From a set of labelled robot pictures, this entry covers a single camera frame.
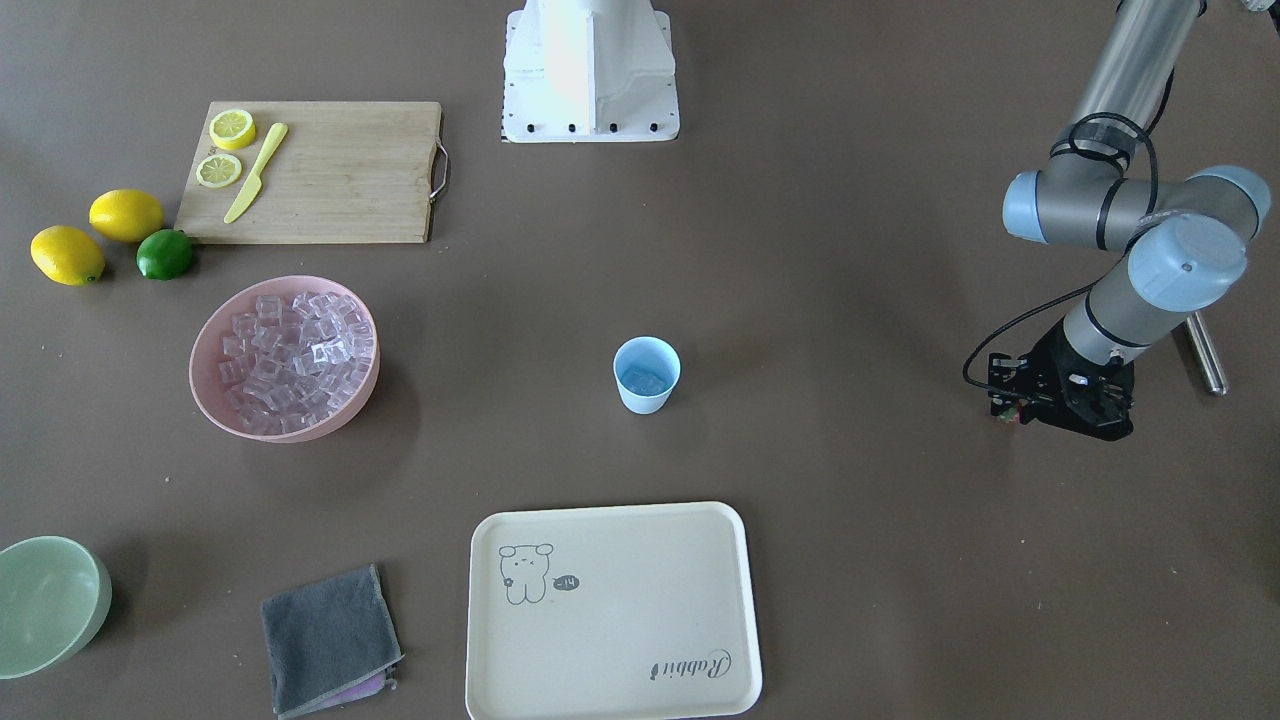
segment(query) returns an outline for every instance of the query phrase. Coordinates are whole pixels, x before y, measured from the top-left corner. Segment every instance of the bowl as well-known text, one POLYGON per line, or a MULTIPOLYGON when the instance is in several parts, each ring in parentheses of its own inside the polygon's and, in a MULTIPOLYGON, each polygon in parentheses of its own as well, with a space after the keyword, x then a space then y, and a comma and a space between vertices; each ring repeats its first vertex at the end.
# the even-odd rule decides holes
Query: bowl
POLYGON ((200 411, 204 413, 210 421, 228 433, 262 442, 303 442, 324 437, 337 430, 349 423, 351 419, 360 413, 360 409, 369 401, 370 393, 374 392, 374 384, 378 382, 380 357, 381 343, 378 342, 378 327, 374 324, 374 316, 369 311, 369 307, 365 306, 365 302, 360 300, 355 292, 351 292, 342 284, 325 278, 312 275, 285 275, 262 281, 237 292, 209 318, 205 327, 200 329, 200 334, 196 336, 196 343, 191 348, 188 379, 191 382, 191 395, 196 398, 196 405, 200 407, 200 411), (232 405, 232 398, 227 396, 227 391, 230 386, 223 382, 223 377, 219 370, 219 364, 228 360, 228 356, 223 354, 223 337, 232 334, 233 315, 256 313, 255 304, 260 295, 279 296, 284 300, 285 305, 288 305, 289 299, 293 299, 302 292, 312 292, 316 295, 333 292, 339 297, 344 295, 351 296, 351 299, 356 302, 356 307, 364 313, 365 318, 369 319, 370 331, 374 338, 374 356, 371 359, 371 366, 351 398, 337 410, 333 410, 328 418, 320 420, 319 423, 307 428, 280 434, 255 434, 247 432, 244 429, 243 420, 232 405))
POLYGON ((60 537, 0 551, 0 680, 76 655, 111 606, 111 578, 84 546, 60 537))

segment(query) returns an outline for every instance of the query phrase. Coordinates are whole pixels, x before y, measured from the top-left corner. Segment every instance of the white tray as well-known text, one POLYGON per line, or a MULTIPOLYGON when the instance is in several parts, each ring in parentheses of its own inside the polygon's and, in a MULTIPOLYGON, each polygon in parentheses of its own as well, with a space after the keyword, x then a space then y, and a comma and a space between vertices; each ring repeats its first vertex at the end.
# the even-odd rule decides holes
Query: white tray
POLYGON ((474 720, 736 715, 760 696, 746 533, 722 502, 492 515, 467 615, 474 720))

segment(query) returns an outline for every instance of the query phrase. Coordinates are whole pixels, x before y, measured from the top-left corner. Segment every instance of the pink bowl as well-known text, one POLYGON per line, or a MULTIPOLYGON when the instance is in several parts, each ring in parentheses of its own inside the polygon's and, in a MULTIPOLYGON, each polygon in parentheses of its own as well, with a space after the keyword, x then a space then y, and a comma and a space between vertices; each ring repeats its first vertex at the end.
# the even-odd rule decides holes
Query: pink bowl
POLYGON ((233 436, 239 436, 248 439, 260 439, 262 442, 303 442, 308 439, 315 439, 317 437, 324 437, 338 428, 346 425, 360 413, 360 409, 365 406, 369 400, 370 393, 374 392, 374 383, 378 382, 378 366, 381 359, 381 343, 378 342, 378 325, 374 323, 374 315, 365 306, 365 302, 351 292, 346 287, 324 278, 316 278, 311 275, 285 275, 283 278, 273 278, 269 281, 262 281, 255 286, 250 286, 223 304, 209 322, 205 323, 204 328, 200 328, 200 334, 196 336, 196 345, 191 348, 191 365, 188 370, 188 379, 191 382, 191 395, 196 398, 196 405, 200 411, 205 414, 215 425, 232 433, 233 436), (346 405, 338 409, 337 413, 329 415, 324 420, 320 420, 310 428, 303 428, 293 433, 284 433, 278 436, 255 436, 246 433, 239 429, 243 427, 241 424, 239 415, 232 409, 230 401, 227 400, 227 387, 223 384, 221 377, 218 373, 218 364, 227 359, 223 355, 223 337, 230 334, 232 332, 232 315, 239 313, 253 313, 253 302, 259 295, 279 295, 280 297, 294 297, 303 291, 310 291, 315 293, 333 292, 337 295, 349 295, 355 299, 356 305, 364 311, 365 316, 369 318, 369 324, 374 328, 374 361, 372 368, 369 370, 369 377, 357 388, 356 395, 347 401, 346 405))

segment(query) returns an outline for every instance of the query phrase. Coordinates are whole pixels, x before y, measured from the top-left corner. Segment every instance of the green lime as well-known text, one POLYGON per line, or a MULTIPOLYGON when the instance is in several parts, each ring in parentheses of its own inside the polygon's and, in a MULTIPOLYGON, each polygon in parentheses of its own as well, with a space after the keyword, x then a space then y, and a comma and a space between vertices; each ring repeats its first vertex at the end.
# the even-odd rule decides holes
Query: green lime
POLYGON ((169 281, 191 266, 191 240, 182 231, 156 231, 138 246, 142 277, 169 281))

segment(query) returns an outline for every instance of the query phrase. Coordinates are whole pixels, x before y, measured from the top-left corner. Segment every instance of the blue joint cap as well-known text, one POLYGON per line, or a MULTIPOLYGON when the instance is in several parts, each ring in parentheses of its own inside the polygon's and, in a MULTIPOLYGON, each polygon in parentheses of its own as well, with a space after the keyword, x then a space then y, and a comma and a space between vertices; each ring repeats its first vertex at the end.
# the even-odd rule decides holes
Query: blue joint cap
POLYGON ((1213 218, 1175 215, 1147 231, 1129 252, 1129 282, 1169 313, 1208 307, 1244 274, 1244 242, 1213 218))
POLYGON ((1038 170, 1019 173, 1009 183, 1005 192, 1005 229, 1009 234, 1032 242, 1047 242, 1044 229, 1039 224, 1039 209, 1036 206, 1036 182, 1038 170))
POLYGON ((1249 201, 1253 202, 1253 209, 1258 211, 1258 229, 1253 233, 1253 237, 1257 237, 1258 232, 1262 231, 1262 219, 1271 211, 1271 188, 1267 187, 1267 182, 1253 170, 1238 165, 1213 165, 1212 168, 1204 168, 1187 179, 1199 177, 1222 178, 1239 187, 1249 197, 1249 201))

